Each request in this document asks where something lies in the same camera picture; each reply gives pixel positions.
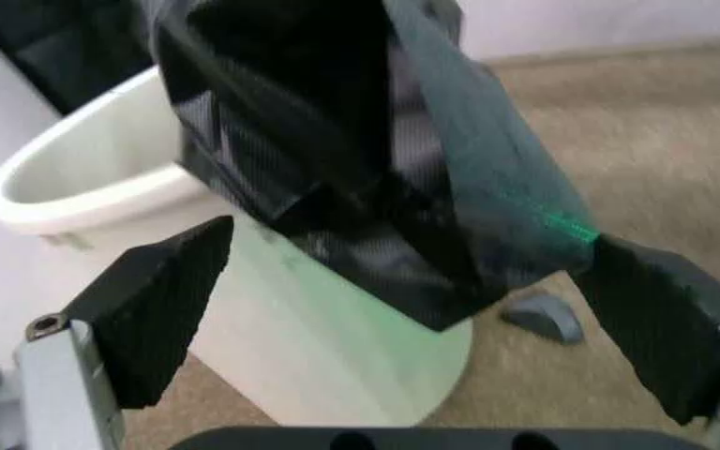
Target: beige carpet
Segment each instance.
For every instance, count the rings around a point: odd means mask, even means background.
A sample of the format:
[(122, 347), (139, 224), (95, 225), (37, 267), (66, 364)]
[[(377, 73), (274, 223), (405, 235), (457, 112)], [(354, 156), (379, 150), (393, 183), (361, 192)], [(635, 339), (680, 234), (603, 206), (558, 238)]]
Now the beige carpet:
[[(497, 72), (584, 195), (600, 228), (688, 255), (720, 278), (720, 45), (689, 51), (519, 63)], [(638, 383), (568, 277), (587, 340), (546, 342), (475, 320), (472, 361), (432, 426), (677, 427)], [(270, 420), (190, 357), (160, 405), (127, 415), (127, 448), (164, 449), (195, 431)]]

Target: screw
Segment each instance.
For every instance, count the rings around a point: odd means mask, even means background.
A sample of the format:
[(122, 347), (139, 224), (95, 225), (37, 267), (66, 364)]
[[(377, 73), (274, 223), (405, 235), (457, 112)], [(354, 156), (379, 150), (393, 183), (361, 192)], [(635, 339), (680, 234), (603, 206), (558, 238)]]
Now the screw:
[(68, 318), (63, 313), (47, 314), (34, 319), (26, 327), (26, 341), (32, 342), (68, 328)]

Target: black cloth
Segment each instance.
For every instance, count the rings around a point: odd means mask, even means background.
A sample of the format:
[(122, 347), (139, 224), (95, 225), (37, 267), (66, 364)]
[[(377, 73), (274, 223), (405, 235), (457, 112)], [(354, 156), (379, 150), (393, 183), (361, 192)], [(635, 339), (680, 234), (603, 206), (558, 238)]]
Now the black cloth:
[(60, 113), (151, 66), (128, 0), (0, 0), (0, 50)]

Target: white plastic container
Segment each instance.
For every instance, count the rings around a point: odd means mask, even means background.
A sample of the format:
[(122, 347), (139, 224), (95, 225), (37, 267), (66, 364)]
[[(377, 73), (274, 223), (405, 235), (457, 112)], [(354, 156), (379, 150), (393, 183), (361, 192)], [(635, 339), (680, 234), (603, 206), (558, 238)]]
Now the white plastic container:
[(127, 248), (234, 215), (232, 256), (191, 350), (283, 425), (409, 426), (430, 414), (465, 368), (471, 322), (433, 333), (239, 212), (173, 163), (179, 127), (147, 70), (0, 167), (0, 222), (76, 249), (68, 264), (92, 280)]

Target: white wall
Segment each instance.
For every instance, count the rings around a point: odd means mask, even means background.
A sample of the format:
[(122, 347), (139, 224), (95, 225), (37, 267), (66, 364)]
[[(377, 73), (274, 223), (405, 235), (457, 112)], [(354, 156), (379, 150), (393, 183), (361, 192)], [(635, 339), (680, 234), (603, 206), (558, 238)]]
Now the white wall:
[(475, 58), (720, 37), (720, 0), (457, 0)]

